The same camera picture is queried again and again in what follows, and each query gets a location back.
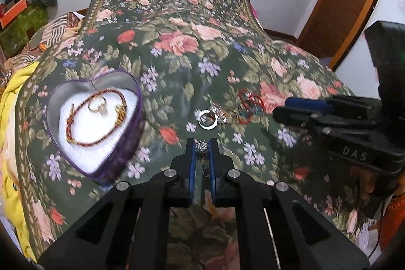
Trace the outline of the purple heart-shaped tin box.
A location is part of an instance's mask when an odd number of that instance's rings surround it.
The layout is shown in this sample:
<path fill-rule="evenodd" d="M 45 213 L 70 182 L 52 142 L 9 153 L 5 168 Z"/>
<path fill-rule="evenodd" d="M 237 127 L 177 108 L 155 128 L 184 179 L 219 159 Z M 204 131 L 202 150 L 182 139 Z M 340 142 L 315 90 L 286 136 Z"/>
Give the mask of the purple heart-shaped tin box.
<path fill-rule="evenodd" d="M 106 116 L 92 113 L 92 96 L 107 100 Z M 136 78 L 111 71 L 66 81 L 49 97 L 46 124 L 61 155 L 86 178 L 112 182 L 134 155 L 145 127 L 143 97 Z"/>

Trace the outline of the silver crystal jewelry piece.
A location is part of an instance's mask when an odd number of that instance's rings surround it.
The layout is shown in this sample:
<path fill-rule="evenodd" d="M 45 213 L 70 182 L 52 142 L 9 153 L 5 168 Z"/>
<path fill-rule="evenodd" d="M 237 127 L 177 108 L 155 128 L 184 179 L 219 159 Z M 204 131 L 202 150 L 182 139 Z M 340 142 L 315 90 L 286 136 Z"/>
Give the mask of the silver crystal jewelry piece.
<path fill-rule="evenodd" d="M 206 140 L 195 140 L 197 158 L 202 165 L 202 175 L 209 177 L 209 143 Z"/>

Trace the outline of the green floral bedspread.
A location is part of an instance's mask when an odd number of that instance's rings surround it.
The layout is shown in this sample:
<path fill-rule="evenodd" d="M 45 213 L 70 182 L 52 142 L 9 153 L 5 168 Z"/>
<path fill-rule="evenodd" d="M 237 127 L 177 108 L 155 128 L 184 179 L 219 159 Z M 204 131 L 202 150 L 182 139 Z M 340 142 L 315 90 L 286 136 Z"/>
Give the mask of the green floral bedspread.
<path fill-rule="evenodd" d="M 125 71 L 145 127 L 106 184 L 86 178 L 47 130 L 60 84 Z M 313 55 L 274 41 L 249 0 L 91 0 L 76 36 L 50 47 L 16 102 L 17 166 L 38 269 L 368 269 L 355 242 L 361 179 L 273 110 L 349 89 Z M 235 189 L 216 208 L 196 154 L 194 199 L 172 206 L 172 160 L 218 140 Z"/>

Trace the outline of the gold ring earring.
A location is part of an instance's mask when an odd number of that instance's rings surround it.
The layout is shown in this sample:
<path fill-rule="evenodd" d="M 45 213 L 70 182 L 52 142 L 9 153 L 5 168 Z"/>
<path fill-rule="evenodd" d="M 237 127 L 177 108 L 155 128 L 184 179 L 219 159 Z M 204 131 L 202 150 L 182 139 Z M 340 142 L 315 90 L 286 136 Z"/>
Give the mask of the gold ring earring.
<path fill-rule="evenodd" d="M 88 109 L 92 113 L 98 113 L 101 116 L 106 116 L 108 113 L 106 105 L 107 100 L 104 96 L 92 96 L 88 102 Z"/>

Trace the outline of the orange box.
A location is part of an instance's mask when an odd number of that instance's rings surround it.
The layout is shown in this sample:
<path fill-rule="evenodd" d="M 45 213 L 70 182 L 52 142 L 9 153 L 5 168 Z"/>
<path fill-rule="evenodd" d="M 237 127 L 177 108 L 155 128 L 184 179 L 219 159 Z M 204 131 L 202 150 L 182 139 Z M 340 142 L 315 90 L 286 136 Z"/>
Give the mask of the orange box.
<path fill-rule="evenodd" d="M 1 28 L 5 28 L 12 20 L 27 8 L 27 1 L 20 0 L 1 17 Z"/>

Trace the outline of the brown wooden door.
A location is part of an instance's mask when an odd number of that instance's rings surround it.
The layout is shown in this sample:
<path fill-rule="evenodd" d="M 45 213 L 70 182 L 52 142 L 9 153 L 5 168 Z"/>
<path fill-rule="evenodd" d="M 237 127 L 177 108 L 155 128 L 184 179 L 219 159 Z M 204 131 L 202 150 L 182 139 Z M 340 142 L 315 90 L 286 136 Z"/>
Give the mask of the brown wooden door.
<path fill-rule="evenodd" d="M 361 35 L 378 0 L 317 0 L 298 46 L 336 70 Z"/>

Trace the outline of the green patterned box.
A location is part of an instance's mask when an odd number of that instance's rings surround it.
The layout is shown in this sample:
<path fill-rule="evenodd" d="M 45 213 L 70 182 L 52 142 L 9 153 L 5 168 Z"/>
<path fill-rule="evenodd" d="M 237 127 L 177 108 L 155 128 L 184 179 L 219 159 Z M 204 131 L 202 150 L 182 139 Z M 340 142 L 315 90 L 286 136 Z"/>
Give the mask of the green patterned box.
<path fill-rule="evenodd" d="M 29 6 L 1 29 L 1 50 L 6 59 L 20 53 L 31 37 L 48 22 L 42 6 Z"/>

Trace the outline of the striped patchwork quilt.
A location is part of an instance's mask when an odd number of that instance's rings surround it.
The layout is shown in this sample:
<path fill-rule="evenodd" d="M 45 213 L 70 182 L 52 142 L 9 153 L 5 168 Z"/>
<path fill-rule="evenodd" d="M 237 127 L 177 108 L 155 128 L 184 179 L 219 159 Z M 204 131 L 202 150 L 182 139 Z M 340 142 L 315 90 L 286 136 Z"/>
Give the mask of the striped patchwork quilt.
<path fill-rule="evenodd" d="M 7 71 L 14 67 L 25 65 L 35 61 L 48 48 L 75 36 L 83 21 L 85 15 L 80 12 L 68 12 L 52 22 L 42 26 L 30 41 L 23 47 L 23 50 L 8 59 L 1 55 L 1 68 Z"/>

